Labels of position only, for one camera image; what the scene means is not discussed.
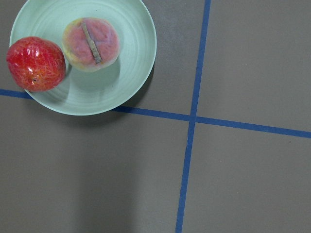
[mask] gray surface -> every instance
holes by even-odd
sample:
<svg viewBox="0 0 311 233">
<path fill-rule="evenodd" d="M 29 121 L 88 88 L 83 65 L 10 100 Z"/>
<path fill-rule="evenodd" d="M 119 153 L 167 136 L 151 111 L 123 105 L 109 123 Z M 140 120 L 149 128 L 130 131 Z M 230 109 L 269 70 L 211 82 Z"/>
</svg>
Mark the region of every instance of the gray surface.
<svg viewBox="0 0 311 233">
<path fill-rule="evenodd" d="M 21 90 L 5 54 L 24 2 L 0 9 L 0 89 Z M 204 1 L 144 2 L 157 57 L 124 105 L 189 114 Z M 311 131 L 310 9 L 213 0 L 198 116 Z M 67 116 L 8 96 L 0 108 L 0 232 L 175 231 L 187 121 Z M 308 138 L 197 123 L 183 233 L 311 232 L 310 167 Z"/>
</svg>

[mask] toy fruit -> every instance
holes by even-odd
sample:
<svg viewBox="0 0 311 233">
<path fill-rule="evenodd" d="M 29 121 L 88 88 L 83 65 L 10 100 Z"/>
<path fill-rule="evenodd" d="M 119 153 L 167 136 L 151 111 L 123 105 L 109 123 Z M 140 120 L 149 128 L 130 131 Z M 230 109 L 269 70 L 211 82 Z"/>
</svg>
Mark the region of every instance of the toy fruit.
<svg viewBox="0 0 311 233">
<path fill-rule="evenodd" d="M 54 42 L 36 36 L 15 42 L 6 54 L 9 70 L 21 88 L 47 91 L 66 75 L 63 52 Z"/>
<path fill-rule="evenodd" d="M 113 64 L 120 51 L 116 30 L 100 18 L 79 18 L 68 24 L 62 44 L 69 63 L 85 72 L 94 72 Z"/>
</svg>

